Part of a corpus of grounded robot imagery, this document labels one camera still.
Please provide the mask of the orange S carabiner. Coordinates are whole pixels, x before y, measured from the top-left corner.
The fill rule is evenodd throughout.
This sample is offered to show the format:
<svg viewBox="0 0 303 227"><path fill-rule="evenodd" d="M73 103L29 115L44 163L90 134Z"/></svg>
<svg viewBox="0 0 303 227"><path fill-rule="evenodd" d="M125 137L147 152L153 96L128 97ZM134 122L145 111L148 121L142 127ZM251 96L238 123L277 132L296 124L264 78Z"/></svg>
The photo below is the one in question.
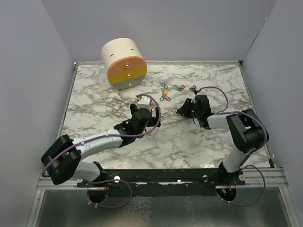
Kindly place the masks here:
<svg viewBox="0 0 303 227"><path fill-rule="evenodd" d="M152 111L152 112L155 112L155 108L156 108L156 105L152 105L152 106L151 106L151 111Z"/></svg>

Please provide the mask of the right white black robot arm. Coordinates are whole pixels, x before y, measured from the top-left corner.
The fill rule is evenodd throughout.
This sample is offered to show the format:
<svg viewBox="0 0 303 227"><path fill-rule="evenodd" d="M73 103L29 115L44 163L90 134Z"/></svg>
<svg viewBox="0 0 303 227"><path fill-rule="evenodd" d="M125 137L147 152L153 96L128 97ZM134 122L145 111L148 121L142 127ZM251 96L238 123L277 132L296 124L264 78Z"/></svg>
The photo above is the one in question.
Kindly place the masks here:
<svg viewBox="0 0 303 227"><path fill-rule="evenodd" d="M206 95L186 99L177 109L177 114L197 120L198 126L206 130L230 131L234 148L220 164L222 170L217 174L218 181L223 185L230 184L235 178L234 173L240 171L250 155L265 146L269 139L267 130L252 109L215 114Z"/></svg>

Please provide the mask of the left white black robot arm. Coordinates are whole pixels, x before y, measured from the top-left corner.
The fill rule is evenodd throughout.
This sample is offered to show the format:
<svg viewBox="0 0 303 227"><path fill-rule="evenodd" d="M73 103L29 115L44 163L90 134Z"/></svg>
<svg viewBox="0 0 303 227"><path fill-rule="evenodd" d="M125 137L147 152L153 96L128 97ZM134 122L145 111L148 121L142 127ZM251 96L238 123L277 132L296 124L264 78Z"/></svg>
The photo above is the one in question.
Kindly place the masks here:
<svg viewBox="0 0 303 227"><path fill-rule="evenodd" d="M136 139L147 135L147 127L155 130L160 127L160 108L155 108L156 116L147 108L131 105L132 117L104 133L79 139L68 135L60 136L42 155L44 166L42 177L51 178L53 184L59 185L70 179L82 179L93 186L101 186L107 180L107 174L99 162L84 162L101 151L122 148Z"/></svg>

